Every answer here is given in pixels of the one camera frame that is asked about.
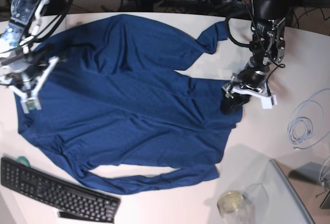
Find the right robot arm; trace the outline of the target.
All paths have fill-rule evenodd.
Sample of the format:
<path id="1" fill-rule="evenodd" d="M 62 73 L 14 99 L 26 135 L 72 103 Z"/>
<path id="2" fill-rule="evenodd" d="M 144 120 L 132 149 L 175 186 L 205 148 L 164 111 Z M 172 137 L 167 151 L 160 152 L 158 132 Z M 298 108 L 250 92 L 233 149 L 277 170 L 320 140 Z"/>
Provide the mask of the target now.
<path id="1" fill-rule="evenodd" d="M 42 17 L 52 0 L 12 0 L 11 17 L 1 34 L 1 85 L 15 86 L 23 92 L 32 90 L 41 77 L 48 62 L 43 62 L 43 52 L 31 50 L 54 33 L 68 14 L 73 0 L 66 0 L 63 9 L 48 25 L 50 31 L 41 29 Z"/>

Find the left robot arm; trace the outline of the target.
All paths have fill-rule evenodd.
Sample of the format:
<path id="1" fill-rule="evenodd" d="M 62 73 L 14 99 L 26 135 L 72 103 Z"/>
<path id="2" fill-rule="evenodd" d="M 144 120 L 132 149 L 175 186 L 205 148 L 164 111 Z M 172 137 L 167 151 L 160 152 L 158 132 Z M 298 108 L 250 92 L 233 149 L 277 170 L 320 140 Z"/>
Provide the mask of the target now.
<path id="1" fill-rule="evenodd" d="M 284 30 L 286 16 L 290 10 L 288 0 L 243 0 L 243 9 L 227 15 L 224 26 L 229 40 L 236 46 L 248 48 L 252 57 L 239 73 L 223 85 L 220 110 L 223 114 L 233 113 L 249 102 L 251 97 L 261 100 L 264 109 L 277 104 L 275 94 L 269 88 L 269 78 L 276 69 L 284 68 L 281 63 L 285 53 Z M 247 15 L 251 18 L 252 41 L 237 41 L 230 32 L 232 18 Z"/>

